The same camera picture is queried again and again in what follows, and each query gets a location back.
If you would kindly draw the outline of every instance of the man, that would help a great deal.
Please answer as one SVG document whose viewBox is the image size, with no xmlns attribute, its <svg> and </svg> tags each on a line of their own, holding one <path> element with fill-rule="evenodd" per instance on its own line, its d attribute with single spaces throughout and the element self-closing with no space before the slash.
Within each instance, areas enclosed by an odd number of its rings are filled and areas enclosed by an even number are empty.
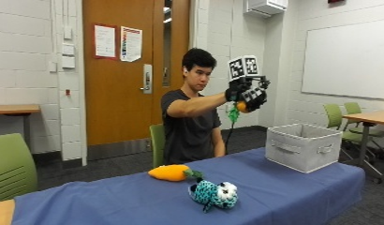
<svg viewBox="0 0 384 225">
<path fill-rule="evenodd" d="M 242 90 L 237 86 L 226 92 L 203 97 L 217 61 L 201 49 L 190 49 L 182 59 L 183 85 L 161 100 L 166 133 L 165 164 L 182 164 L 226 154 L 217 107 L 234 99 Z"/>
</svg>

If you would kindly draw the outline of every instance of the light switch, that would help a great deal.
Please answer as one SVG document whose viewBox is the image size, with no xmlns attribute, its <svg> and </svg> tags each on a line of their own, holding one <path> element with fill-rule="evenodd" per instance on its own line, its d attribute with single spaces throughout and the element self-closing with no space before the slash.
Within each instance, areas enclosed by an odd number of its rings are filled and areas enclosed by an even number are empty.
<svg viewBox="0 0 384 225">
<path fill-rule="evenodd" d="M 74 55 L 74 45 L 62 43 L 62 54 Z"/>
<path fill-rule="evenodd" d="M 70 56 L 62 56 L 62 68 L 76 68 L 76 58 Z"/>
</svg>

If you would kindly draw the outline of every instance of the whiteboard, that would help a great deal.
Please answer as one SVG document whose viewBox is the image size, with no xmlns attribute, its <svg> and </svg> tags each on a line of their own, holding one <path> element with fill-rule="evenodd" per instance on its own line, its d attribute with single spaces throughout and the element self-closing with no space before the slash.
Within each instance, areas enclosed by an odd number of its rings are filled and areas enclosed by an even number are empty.
<svg viewBox="0 0 384 225">
<path fill-rule="evenodd" d="M 302 92 L 384 98 L 384 20 L 308 31 Z"/>
</svg>

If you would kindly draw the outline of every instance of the wooden table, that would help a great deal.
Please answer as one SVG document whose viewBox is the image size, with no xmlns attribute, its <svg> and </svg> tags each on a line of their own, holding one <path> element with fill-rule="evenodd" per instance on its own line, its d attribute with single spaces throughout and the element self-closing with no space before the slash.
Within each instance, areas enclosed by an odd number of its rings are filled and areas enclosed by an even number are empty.
<svg viewBox="0 0 384 225">
<path fill-rule="evenodd" d="M 31 114 L 40 113 L 40 106 L 31 105 L 0 105 L 0 114 L 8 116 L 23 116 L 24 120 L 24 138 L 31 148 Z"/>
<path fill-rule="evenodd" d="M 0 202 L 0 225 L 11 225 L 15 211 L 15 200 Z"/>
<path fill-rule="evenodd" d="M 375 126 L 376 124 L 384 125 L 384 111 L 347 114 L 343 116 L 343 118 L 359 120 L 363 122 L 364 126 L 359 158 L 352 159 L 345 163 L 361 167 L 365 172 L 375 177 L 375 182 L 381 183 L 383 174 L 365 160 L 365 154 L 369 137 L 369 127 Z"/>
</svg>

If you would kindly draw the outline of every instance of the chair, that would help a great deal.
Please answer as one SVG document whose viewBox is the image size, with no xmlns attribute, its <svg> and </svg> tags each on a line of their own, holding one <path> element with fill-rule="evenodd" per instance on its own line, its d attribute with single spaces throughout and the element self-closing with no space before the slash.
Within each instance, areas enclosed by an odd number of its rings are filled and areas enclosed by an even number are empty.
<svg viewBox="0 0 384 225">
<path fill-rule="evenodd" d="M 359 104 L 356 102 L 345 102 L 344 107 L 345 107 L 347 114 L 361 113 L 361 108 L 359 107 Z M 349 124 L 355 124 L 355 127 L 349 128 L 349 132 L 361 134 L 364 131 L 363 131 L 361 127 L 357 127 L 359 123 L 360 123 L 360 121 L 349 119 L 345 123 L 343 130 L 347 130 Z M 375 137 L 375 138 L 384 138 L 384 131 L 376 130 L 376 129 L 369 129 L 369 136 Z M 379 143 L 375 140 L 372 140 L 372 143 L 383 151 L 383 156 L 384 156 L 384 148 L 379 145 Z"/>
<path fill-rule="evenodd" d="M 0 201 L 37 190 L 31 150 L 19 133 L 0 136 Z"/>
<path fill-rule="evenodd" d="M 341 115 L 341 111 L 340 111 L 339 106 L 336 104 L 326 104 L 324 108 L 326 108 L 326 112 L 328 115 L 327 128 L 340 129 L 341 121 L 343 121 L 343 115 Z M 349 131 L 343 131 L 341 141 L 344 143 L 348 143 L 349 146 L 352 146 L 357 152 L 359 152 L 359 148 L 356 147 L 356 145 L 361 144 L 361 139 L 363 139 L 361 134 L 352 133 Z M 340 148 L 340 151 L 348 156 L 349 159 L 353 159 L 343 148 Z"/>
<path fill-rule="evenodd" d="M 163 165 L 163 150 L 165 150 L 165 127 L 162 124 L 151 125 L 151 150 L 153 150 L 153 167 Z"/>
</svg>

